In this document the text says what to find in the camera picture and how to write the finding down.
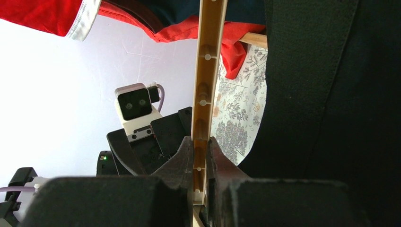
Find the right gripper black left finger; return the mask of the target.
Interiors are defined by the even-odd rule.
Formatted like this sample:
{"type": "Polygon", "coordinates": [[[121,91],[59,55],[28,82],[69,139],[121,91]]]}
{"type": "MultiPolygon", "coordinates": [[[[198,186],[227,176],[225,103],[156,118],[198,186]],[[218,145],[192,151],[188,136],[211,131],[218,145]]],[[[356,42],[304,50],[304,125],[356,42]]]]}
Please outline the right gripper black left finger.
{"type": "Polygon", "coordinates": [[[61,177],[40,187],[23,227],[191,227],[193,142],[151,175],[61,177]]]}

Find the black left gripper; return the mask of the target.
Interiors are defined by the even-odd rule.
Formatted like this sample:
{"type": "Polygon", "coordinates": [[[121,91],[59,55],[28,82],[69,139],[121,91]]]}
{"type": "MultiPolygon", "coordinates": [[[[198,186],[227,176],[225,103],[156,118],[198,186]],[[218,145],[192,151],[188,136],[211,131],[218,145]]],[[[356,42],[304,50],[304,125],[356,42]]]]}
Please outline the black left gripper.
{"type": "Polygon", "coordinates": [[[192,108],[153,120],[127,135],[124,129],[106,138],[109,151],[99,153],[96,175],[150,175],[178,151],[191,133],[192,108]]]}

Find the black underwear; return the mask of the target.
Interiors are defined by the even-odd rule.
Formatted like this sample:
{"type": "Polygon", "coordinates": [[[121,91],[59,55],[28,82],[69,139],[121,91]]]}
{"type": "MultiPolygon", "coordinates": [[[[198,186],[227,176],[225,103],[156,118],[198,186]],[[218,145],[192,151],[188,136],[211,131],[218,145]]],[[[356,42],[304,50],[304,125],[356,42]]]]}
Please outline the black underwear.
{"type": "Polygon", "coordinates": [[[268,0],[255,178],[346,183],[374,227],[401,224],[401,3],[268,0]]]}

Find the beige hanger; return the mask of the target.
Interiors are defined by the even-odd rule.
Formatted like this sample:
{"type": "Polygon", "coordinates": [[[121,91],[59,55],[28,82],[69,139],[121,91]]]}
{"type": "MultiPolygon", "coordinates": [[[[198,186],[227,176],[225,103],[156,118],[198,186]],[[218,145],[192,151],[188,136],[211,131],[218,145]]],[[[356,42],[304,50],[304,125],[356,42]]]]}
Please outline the beige hanger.
{"type": "Polygon", "coordinates": [[[191,132],[194,152],[193,226],[195,227],[205,226],[200,218],[200,211],[207,201],[206,154],[210,139],[226,10],[226,0],[200,1],[191,132]]]}

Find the red white-trimmed underwear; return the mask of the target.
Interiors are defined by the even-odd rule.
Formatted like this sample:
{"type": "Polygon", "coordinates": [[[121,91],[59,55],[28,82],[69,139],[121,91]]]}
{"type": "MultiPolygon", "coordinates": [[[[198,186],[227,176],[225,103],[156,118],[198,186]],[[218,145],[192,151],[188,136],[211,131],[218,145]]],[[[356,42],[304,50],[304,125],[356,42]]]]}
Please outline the red white-trimmed underwear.
{"type": "Polygon", "coordinates": [[[83,41],[101,0],[2,0],[0,18],[34,30],[83,41]]]}

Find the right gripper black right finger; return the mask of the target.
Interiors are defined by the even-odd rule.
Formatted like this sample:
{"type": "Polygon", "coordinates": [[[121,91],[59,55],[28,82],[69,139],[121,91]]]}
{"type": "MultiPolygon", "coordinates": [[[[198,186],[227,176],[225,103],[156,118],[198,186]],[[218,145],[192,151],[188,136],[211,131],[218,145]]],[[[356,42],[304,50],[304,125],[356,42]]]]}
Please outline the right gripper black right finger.
{"type": "Polygon", "coordinates": [[[365,227],[367,216],[338,181],[251,178],[208,142],[210,227],[365,227]]]}

